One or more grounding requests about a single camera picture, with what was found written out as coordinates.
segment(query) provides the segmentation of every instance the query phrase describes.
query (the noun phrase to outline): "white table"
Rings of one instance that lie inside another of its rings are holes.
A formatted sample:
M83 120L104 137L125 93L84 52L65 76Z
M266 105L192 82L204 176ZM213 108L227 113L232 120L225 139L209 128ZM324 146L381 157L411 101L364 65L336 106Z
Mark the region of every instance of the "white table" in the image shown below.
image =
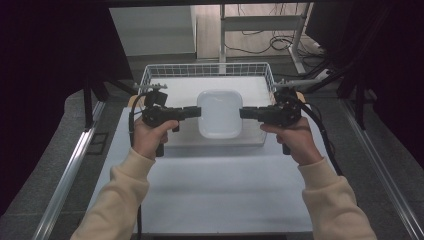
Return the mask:
M129 111L122 111L89 207L109 181L110 168L128 153ZM318 149L327 156L318 127L309 122ZM184 129L181 124L175 136ZM267 134L263 145L170 145L165 144L165 156L157 159L148 176L150 190L142 203L144 233L312 231L301 197L303 179L291 156L282 154L274 134Z

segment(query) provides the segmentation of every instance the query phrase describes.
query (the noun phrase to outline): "black curtain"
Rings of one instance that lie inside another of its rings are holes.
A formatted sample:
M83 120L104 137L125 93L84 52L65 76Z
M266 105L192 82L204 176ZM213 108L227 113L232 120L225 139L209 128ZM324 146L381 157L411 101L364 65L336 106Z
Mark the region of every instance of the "black curtain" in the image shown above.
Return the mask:
M396 1L367 54L363 69L368 87L378 97L374 104L375 112L422 167L423 13L422 1Z
M106 7L3 1L0 11L3 214L49 144L66 98L88 75L132 75Z

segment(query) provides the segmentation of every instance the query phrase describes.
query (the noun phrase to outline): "handheld controller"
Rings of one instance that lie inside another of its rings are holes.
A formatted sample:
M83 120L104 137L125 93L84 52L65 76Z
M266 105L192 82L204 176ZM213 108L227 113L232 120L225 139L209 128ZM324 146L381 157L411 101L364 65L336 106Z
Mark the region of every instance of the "handheld controller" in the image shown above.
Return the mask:
M274 92L275 104L267 107L243 107L240 118L256 119L266 124L288 127L302 117L301 106L293 89L281 88ZM290 155L290 149L283 144L283 154Z
M168 95L159 92L158 88L153 88L152 91L146 94L144 99L144 110L142 113L143 122L149 127L158 127L168 120L183 121L186 118L200 117L201 108L196 106L189 106L184 108L168 108L165 107L165 102ZM178 132L179 126L172 129L173 132ZM156 156L162 157L164 155L164 146L159 144L156 149Z

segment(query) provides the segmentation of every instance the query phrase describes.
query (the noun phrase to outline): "beige sleeve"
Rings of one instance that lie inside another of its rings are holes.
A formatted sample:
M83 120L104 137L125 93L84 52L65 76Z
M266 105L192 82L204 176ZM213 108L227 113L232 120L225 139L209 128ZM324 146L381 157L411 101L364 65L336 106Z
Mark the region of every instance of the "beige sleeve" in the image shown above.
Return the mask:
M110 182L99 192L71 239L130 239L154 163L130 149L125 161L112 167Z
M299 170L315 240L377 239L346 178L337 176L326 159Z

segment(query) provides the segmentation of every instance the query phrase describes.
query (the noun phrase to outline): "aluminum rail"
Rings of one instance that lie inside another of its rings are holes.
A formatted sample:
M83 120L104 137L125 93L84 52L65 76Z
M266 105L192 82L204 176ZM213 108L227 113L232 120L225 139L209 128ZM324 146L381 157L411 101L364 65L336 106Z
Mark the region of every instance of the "aluminum rail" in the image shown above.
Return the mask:
M340 100L342 109L346 114L350 124L352 125L355 134L360 140L362 147L367 153L371 164L376 172L380 182L383 184L387 195L392 201L396 211L398 212L399 217L401 218L403 224L405 225L406 230L408 231L411 239L413 240L422 240L424 239L423 229L418 222L417 217L415 216L414 211L409 206L408 201L400 191L396 182L393 180L389 171L387 170L384 161L381 159L377 150L375 149L373 143L371 142L368 134L365 130L362 130L361 127L357 124L354 111L352 109L349 100Z
M94 107L93 125L87 132L83 132L81 134L74 152L69 159L68 165L65 168L62 178L60 179L59 184L57 185L56 190L50 199L49 205L47 206L46 211L41 218L37 230L32 237L33 240L49 239L63 204L65 203L66 197L68 196L68 193L75 180L75 176L77 175L79 167L81 166L81 162L87 151L88 145L90 144L90 141L96 130L97 122L104 109L104 106L105 103L97 102L96 106Z

